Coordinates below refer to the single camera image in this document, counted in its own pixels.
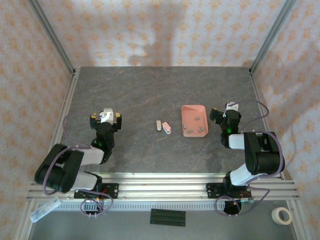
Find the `tape roll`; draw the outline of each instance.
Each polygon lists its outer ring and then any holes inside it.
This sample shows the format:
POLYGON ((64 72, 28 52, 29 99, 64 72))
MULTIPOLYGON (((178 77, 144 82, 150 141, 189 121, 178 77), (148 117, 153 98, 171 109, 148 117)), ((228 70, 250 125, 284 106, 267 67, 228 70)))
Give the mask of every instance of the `tape roll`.
POLYGON ((292 222, 292 214, 285 207, 273 209, 271 216, 273 221, 279 225, 289 225, 292 222))

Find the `pink tray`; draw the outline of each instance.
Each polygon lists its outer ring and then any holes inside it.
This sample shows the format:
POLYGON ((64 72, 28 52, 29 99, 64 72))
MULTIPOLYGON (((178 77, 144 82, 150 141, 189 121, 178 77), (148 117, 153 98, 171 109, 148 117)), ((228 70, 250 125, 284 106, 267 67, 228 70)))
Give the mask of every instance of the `pink tray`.
POLYGON ((206 108, 203 105, 183 105, 181 108, 182 132, 185 137, 204 137, 208 134, 208 121, 206 108))

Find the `pink object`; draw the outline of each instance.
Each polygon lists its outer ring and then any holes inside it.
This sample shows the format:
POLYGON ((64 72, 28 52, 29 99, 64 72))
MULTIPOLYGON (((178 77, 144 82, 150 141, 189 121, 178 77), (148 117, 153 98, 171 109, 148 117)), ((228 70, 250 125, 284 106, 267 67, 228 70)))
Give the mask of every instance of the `pink object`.
POLYGON ((181 108, 182 115, 182 132, 183 136, 190 137, 204 137, 208 134, 208 121, 206 108, 203 105, 183 105, 181 108))
POLYGON ((171 127, 166 121, 162 123, 162 128, 167 134, 171 133, 171 127))

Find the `gray floor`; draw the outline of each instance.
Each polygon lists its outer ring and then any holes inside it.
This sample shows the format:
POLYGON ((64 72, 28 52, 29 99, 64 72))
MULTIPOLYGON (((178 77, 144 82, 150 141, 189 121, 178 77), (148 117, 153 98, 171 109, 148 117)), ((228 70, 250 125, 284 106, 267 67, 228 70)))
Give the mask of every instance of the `gray floor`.
MULTIPOLYGON (((95 138, 89 114, 111 107, 122 114, 122 130, 114 134, 109 161, 87 166, 91 172, 225 173, 244 163, 244 152, 224 148, 220 127, 209 120, 212 108, 255 99, 244 67, 82 67, 69 112, 87 112, 67 121, 71 135, 89 144, 95 138), (209 133, 184 137, 181 107, 204 105, 209 133), (168 122, 172 133, 158 132, 156 120, 168 122)), ((239 106, 240 128, 259 116, 257 103, 239 106)), ((263 130, 263 122, 247 130, 263 130)), ((68 140, 63 143, 73 145, 68 140)))
MULTIPOLYGON (((235 218, 213 211, 187 211, 186 227, 150 224, 149 211, 112 211, 97 219, 78 211, 54 211, 33 224, 30 240, 295 240, 293 225, 277 225, 274 208, 285 201, 263 201, 235 218)), ((244 203, 241 211, 252 207, 244 203)))

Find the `wall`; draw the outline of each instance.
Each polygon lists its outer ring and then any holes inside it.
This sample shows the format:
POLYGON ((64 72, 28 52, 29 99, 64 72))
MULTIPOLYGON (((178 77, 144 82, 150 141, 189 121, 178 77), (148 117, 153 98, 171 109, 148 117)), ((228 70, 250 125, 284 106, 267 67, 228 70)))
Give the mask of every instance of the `wall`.
POLYGON ((245 66, 285 0, 40 0, 74 67, 245 66))
POLYGON ((286 168, 320 239, 320 5, 298 0, 254 75, 286 168))
POLYGON ((26 0, 0 4, 0 239, 11 240, 70 74, 26 0))

